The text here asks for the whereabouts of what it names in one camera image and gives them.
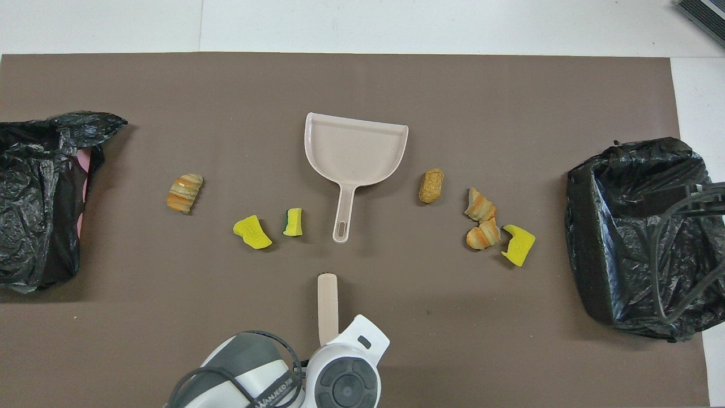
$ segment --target white tile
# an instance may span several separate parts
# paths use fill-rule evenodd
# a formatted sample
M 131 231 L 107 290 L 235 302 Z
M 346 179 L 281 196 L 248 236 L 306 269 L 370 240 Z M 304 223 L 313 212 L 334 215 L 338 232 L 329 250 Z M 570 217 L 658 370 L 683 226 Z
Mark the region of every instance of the white tile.
M 713 181 L 725 181 L 725 58 L 673 58 L 682 140 L 702 155 Z M 725 324 L 703 332 L 710 405 L 725 406 Z
M 0 54 L 198 51 L 202 0 L 2 0 Z
M 725 56 L 671 0 L 205 0 L 200 49 Z

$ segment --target wire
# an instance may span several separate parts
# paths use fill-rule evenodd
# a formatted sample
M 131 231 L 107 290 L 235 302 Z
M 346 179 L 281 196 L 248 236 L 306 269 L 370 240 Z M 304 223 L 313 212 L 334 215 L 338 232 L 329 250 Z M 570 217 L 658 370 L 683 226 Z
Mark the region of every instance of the wire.
M 239 383 L 239 381 L 236 380 L 236 378 L 229 371 L 219 367 L 200 367 L 196 370 L 187 372 L 186 375 L 184 375 L 179 380 L 179 382 L 176 383 L 174 391 L 171 391 L 171 396 L 169 397 L 169 402 L 167 403 L 169 408 L 176 407 L 176 399 L 178 398 L 179 391 L 181 390 L 181 387 L 186 384 L 186 381 L 189 381 L 193 376 L 197 374 L 202 374 L 203 372 L 211 372 L 212 374 L 216 374 L 225 378 L 230 383 L 232 383 L 232 385 L 234 385 L 236 389 L 238 389 L 239 392 L 242 393 L 242 395 L 244 395 L 244 398 L 246 398 L 247 401 L 254 401 L 254 397 L 249 394 L 249 392 L 242 386 L 242 384 Z
M 284 348 L 287 349 L 287 351 L 292 355 L 292 359 L 294 360 L 294 366 L 293 366 L 293 372 L 296 369 L 297 375 L 299 378 L 297 378 L 297 386 L 294 390 L 294 395 L 292 398 L 287 401 L 286 403 L 282 405 L 277 405 L 275 408 L 287 408 L 290 405 L 292 405 L 296 400 L 299 394 L 302 392 L 302 363 L 299 361 L 299 357 L 297 357 L 297 353 L 294 352 L 294 349 L 284 340 L 279 338 L 278 336 L 270 333 L 270 332 L 264 332 L 261 330 L 248 330 L 245 333 L 254 333 L 256 335 L 262 335 L 268 338 L 271 338 L 272 340 L 280 343 Z M 171 395 L 169 396 L 169 401 L 167 403 L 168 408 L 176 408 L 176 399 L 178 398 L 179 391 L 181 391 L 181 387 L 189 381 L 193 376 L 202 374 L 205 372 L 210 372 L 212 374 L 219 375 L 223 378 L 225 378 L 227 381 L 232 383 L 236 389 L 239 390 L 239 392 L 244 395 L 244 398 L 246 398 L 247 401 L 249 401 L 249 404 L 251 404 L 253 407 L 257 406 L 257 400 L 247 391 L 247 389 L 237 381 L 237 379 L 234 377 L 233 374 L 231 374 L 229 371 L 224 370 L 221 367 L 200 367 L 195 370 L 192 370 L 188 373 L 186 373 L 179 381 L 176 383 L 176 386 L 174 387 L 173 391 L 171 392 Z
M 294 352 L 294 349 L 292 348 L 292 346 L 287 344 L 286 341 L 282 340 L 281 338 L 279 338 L 278 336 L 276 336 L 270 332 L 264 332 L 261 330 L 248 330 L 245 333 L 254 333 L 257 335 L 263 335 L 265 337 L 269 337 L 272 340 L 275 340 L 277 343 L 280 343 L 282 346 L 284 346 L 284 348 L 286 348 L 287 351 L 289 351 L 289 353 L 292 355 L 292 359 L 294 360 L 294 362 L 292 364 L 292 372 L 294 372 L 294 370 L 297 369 L 298 376 L 299 376 L 299 378 L 297 378 L 297 387 L 295 387 L 295 389 L 294 389 L 294 395 L 292 396 L 292 398 L 289 401 L 287 401 L 286 403 L 276 406 L 276 408 L 287 408 L 290 405 L 294 404 L 294 402 L 297 400 L 297 397 L 299 396 L 299 393 L 302 392 L 302 363 L 299 362 L 299 357 L 297 357 L 297 353 Z
M 654 294 L 655 302 L 655 314 L 656 317 L 664 324 L 669 325 L 675 322 L 690 306 L 690 304 L 701 295 L 707 287 L 715 282 L 723 273 L 725 273 L 725 263 L 721 262 L 715 269 L 708 272 L 696 285 L 695 287 L 677 304 L 672 313 L 669 315 L 665 314 L 662 306 L 662 292 L 660 291 L 660 280 L 658 279 L 660 270 L 660 259 L 659 259 L 659 248 L 658 243 L 662 231 L 665 225 L 672 219 L 677 211 L 681 208 L 693 204 L 697 201 L 701 201 L 706 198 L 717 197 L 723 195 L 725 189 L 716 188 L 707 192 L 700 192 L 697 195 L 692 195 L 678 201 L 674 205 L 665 211 L 660 217 L 660 221 L 655 226 L 655 231 L 652 234 L 650 241 L 650 279 L 652 281 L 652 293 Z

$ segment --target circular button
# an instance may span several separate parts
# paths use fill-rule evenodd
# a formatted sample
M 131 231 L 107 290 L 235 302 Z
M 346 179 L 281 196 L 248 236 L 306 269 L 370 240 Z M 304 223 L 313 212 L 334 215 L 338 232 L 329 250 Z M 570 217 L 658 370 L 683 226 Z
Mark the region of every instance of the circular button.
M 354 375 L 342 375 L 332 387 L 332 397 L 343 407 L 353 407 L 363 397 L 365 387 Z

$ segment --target black plastic bag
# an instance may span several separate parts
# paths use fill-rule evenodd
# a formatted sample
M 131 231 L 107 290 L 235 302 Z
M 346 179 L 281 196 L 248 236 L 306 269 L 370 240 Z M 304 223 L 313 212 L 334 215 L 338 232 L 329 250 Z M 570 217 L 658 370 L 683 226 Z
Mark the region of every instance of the black plastic bag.
M 28 293 L 75 276 L 83 185 L 103 164 L 101 143 L 127 123 L 94 112 L 0 123 L 0 287 Z M 76 157 L 85 148 L 88 172 Z
M 566 240 L 592 318 L 672 342 L 725 320 L 722 217 L 679 215 L 661 193 L 708 183 L 703 159 L 672 138 L 619 144 L 569 171 Z

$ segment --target yellow sponge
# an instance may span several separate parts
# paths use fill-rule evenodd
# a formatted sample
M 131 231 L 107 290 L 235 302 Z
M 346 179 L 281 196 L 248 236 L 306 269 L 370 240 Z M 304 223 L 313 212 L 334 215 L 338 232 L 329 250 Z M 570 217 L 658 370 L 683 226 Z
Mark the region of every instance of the yellow sponge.
M 531 246 L 534 244 L 536 237 L 516 225 L 509 224 L 504 226 L 503 229 L 508 231 L 513 238 L 508 243 L 508 252 L 501 251 L 501 254 L 508 258 L 514 265 L 523 265 L 523 262 L 526 260 L 526 255 L 529 254 L 529 250 L 531 250 Z
M 240 236 L 244 243 L 254 249 L 262 249 L 272 245 L 272 240 L 262 231 L 257 216 L 246 217 L 234 224 L 234 234 Z
M 287 225 L 282 234 L 288 237 L 298 237 L 302 235 L 302 209 L 290 208 L 287 210 Z

